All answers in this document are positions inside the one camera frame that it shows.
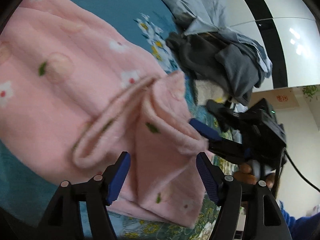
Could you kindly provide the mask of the person's right hand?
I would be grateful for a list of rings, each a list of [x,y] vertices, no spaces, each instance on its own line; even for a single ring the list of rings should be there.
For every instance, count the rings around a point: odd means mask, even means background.
[[[265,179],[266,185],[269,189],[274,186],[275,175],[276,174],[272,172]],[[240,182],[251,185],[255,185],[258,182],[252,173],[252,168],[246,163],[243,163],[239,166],[239,170],[233,173],[233,177]]]

